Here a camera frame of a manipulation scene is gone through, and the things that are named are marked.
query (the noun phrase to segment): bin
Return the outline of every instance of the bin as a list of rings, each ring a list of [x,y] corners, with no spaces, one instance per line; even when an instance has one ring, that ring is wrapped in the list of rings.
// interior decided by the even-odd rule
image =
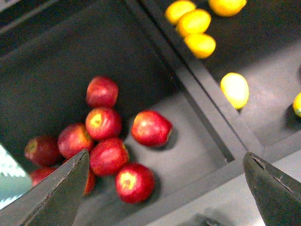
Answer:
[[[262,72],[266,72],[262,81],[271,81],[269,78],[275,75],[283,83],[284,74],[291,72],[293,80],[287,88],[300,79],[299,74],[294,74],[300,59],[300,18],[289,15],[285,24],[279,25],[294,31],[290,43],[295,46],[289,48],[294,60],[287,59],[285,66],[269,73],[268,65],[280,67],[279,62],[273,65],[267,60],[268,65],[251,67],[260,61],[251,61],[248,54],[253,54],[255,60],[258,53],[249,50],[259,41],[279,44],[277,48],[283,50],[281,41],[286,36],[276,41],[271,37],[273,41],[269,43],[266,33],[257,40],[262,20],[253,16],[265,18],[270,13],[281,19],[286,14],[281,14],[285,10],[280,3],[251,3],[233,19],[213,16],[209,34],[217,39],[217,50],[209,59],[199,61],[164,19],[164,10],[171,2],[41,1],[41,7],[29,7],[18,23],[12,25],[9,21],[0,28],[0,142],[25,170],[35,169],[23,154],[28,140],[42,134],[58,136],[67,125],[84,121],[91,110],[85,104],[87,86],[94,76],[106,75],[119,85],[115,109],[123,118],[121,136],[130,160],[155,173],[154,194],[136,205],[119,200],[114,177],[98,179],[95,190],[82,199],[74,226],[146,225],[242,174],[242,158],[247,151],[275,160],[301,148],[298,119],[289,117],[296,125],[293,129],[274,130],[279,122],[276,117],[269,117],[271,109],[266,99],[274,93],[265,95],[260,103],[260,93],[254,89],[271,92],[254,76],[260,77]],[[197,4],[199,8],[206,7],[205,1]],[[265,11],[270,7],[274,11]],[[14,9],[4,10],[2,15],[10,15],[11,10]],[[276,31],[272,18],[267,24],[271,24],[271,31]],[[244,40],[244,33],[251,37],[248,35],[249,39]],[[237,47],[230,48],[231,42]],[[244,62],[246,66],[240,68],[239,55],[248,59],[249,64]],[[228,70],[241,72],[250,81],[250,100],[241,112],[231,107],[218,87]],[[276,94],[285,94],[280,89],[277,92],[278,83],[271,82]],[[284,98],[286,105],[298,93],[289,91]],[[272,109],[278,106],[273,101],[269,103]],[[286,110],[285,104],[278,112],[283,112],[284,107]],[[146,148],[131,137],[133,119],[144,109],[157,110],[173,123],[174,130],[165,148]],[[257,124],[259,116],[264,116],[259,119],[261,126]]]

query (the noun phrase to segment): gray surface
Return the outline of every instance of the gray surface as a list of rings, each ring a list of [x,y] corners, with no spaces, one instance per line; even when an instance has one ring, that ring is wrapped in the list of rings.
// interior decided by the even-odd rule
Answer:
[[[273,165],[301,181],[300,162],[301,150]],[[265,226],[244,174],[147,226],[199,226],[205,217],[225,226]]]
[[[157,201],[168,199],[168,196],[192,181],[227,164],[182,94],[169,97],[152,109],[158,110],[173,122],[174,130],[167,146],[163,149],[145,148],[137,144],[131,136],[126,138],[125,144],[132,161],[138,161],[155,172],[157,185],[154,195],[147,203],[124,204],[115,194],[113,177],[103,178],[92,196],[82,201],[74,226],[116,225],[128,217],[129,213],[141,211]],[[159,216],[160,210],[149,213]]]
[[[175,85],[174,72],[162,63],[121,1],[98,1],[2,56],[1,62],[6,66],[1,68],[4,76],[0,78],[0,140],[28,171],[34,169],[23,155],[28,140],[41,134],[57,136],[68,124],[84,121],[90,110],[85,104],[86,89],[95,75],[108,75],[119,84],[116,109],[125,120],[122,137],[127,138],[132,160],[154,170],[156,190],[149,201],[129,205],[117,198],[113,177],[99,179],[96,189],[83,200],[74,225],[115,225],[141,210],[149,212],[146,220],[150,222],[162,216],[163,210],[173,210],[212,190],[237,172],[232,167],[228,176],[211,181],[219,174],[217,170],[229,165],[223,154],[230,152],[217,146]],[[198,84],[190,85],[195,81],[192,75],[185,67],[182,70],[186,70],[190,90],[193,87],[198,93]],[[209,99],[206,105],[212,105]],[[129,135],[134,116],[146,108],[159,110],[174,124],[164,149],[144,148]],[[227,126],[221,116],[219,120]],[[225,136],[235,137],[230,133]],[[235,157],[243,155],[240,146],[235,148]],[[205,187],[164,206],[169,196],[203,178]],[[140,225],[139,217],[134,220]]]
[[[0,0],[0,11],[5,10],[8,7],[16,4],[20,0]]]
[[[301,121],[291,104],[301,90],[301,2],[254,0],[231,18],[216,16],[207,1],[195,2],[211,14],[206,33],[217,42],[205,60],[195,59],[164,18],[172,0],[157,1],[159,7],[143,1],[246,149],[273,160],[299,150]],[[249,83],[249,102],[239,112],[230,108],[218,87],[229,72],[241,73]]]

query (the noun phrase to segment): metal edge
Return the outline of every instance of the metal edge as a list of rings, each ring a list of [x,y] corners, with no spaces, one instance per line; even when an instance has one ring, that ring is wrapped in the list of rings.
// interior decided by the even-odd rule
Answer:
[[[209,71],[197,60],[188,49],[184,41],[176,33],[174,27],[167,22],[162,10],[151,0],[140,0],[141,5],[150,15],[156,26],[163,33],[167,42],[171,45],[183,63],[191,70],[200,87],[210,98],[217,111],[227,122],[233,133],[237,136],[247,151],[258,155],[264,153],[264,146],[260,143],[254,133],[239,118],[239,112],[232,107],[226,97],[222,94],[218,84]]]

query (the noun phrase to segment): yellow lemon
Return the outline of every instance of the yellow lemon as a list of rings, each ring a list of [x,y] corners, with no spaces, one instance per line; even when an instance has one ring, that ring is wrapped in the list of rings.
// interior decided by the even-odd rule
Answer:
[[[178,21],[176,30],[182,37],[189,34],[204,33],[211,22],[210,14],[203,9],[185,13]]]
[[[249,98],[249,86],[240,74],[226,74],[221,81],[221,90],[236,109],[246,105]]]
[[[301,93],[299,93],[293,101],[293,111],[299,117],[301,117]]]
[[[184,38],[184,41],[197,59],[210,56],[216,46],[214,38],[207,34],[190,34]]]
[[[196,9],[196,4],[189,0],[178,0],[172,3],[165,11],[166,19],[172,24],[177,25],[178,20],[185,13]]]
[[[219,16],[234,16],[246,5],[246,0],[209,0],[209,6]]]

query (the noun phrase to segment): citrus fruit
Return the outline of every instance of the citrus fruit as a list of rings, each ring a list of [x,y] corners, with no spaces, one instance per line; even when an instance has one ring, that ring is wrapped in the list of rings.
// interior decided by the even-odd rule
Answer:
[[[240,74],[226,74],[221,81],[221,90],[236,109],[246,105],[249,98],[249,86]]]
[[[209,6],[219,16],[234,16],[246,5],[246,0],[209,0]]]
[[[293,111],[299,117],[301,117],[301,93],[299,93],[293,101]]]
[[[205,59],[210,56],[216,46],[214,38],[208,34],[190,34],[184,38],[184,41],[198,59]]]
[[[165,11],[165,17],[172,25],[177,25],[181,16],[196,9],[196,7],[196,4],[194,4],[192,1],[178,0],[167,8]]]
[[[204,33],[211,22],[210,14],[203,9],[185,13],[178,21],[176,30],[182,37],[189,34]]]

